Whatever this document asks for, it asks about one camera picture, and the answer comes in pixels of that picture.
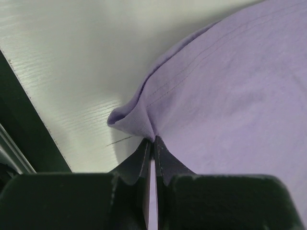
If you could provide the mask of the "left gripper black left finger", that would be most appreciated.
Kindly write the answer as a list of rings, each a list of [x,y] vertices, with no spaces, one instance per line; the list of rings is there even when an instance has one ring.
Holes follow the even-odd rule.
[[[3,230],[145,230],[151,143],[108,173],[33,173],[0,194]]]

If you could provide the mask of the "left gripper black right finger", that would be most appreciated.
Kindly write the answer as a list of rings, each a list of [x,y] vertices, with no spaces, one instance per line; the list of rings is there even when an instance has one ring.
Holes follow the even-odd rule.
[[[196,174],[153,143],[160,230],[302,230],[285,185],[262,174]]]

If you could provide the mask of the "purple t shirt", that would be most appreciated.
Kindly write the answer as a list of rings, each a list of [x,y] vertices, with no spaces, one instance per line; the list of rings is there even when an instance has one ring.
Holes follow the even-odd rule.
[[[267,0],[202,29],[159,62],[108,125],[196,173],[264,173],[307,196],[307,3]]]

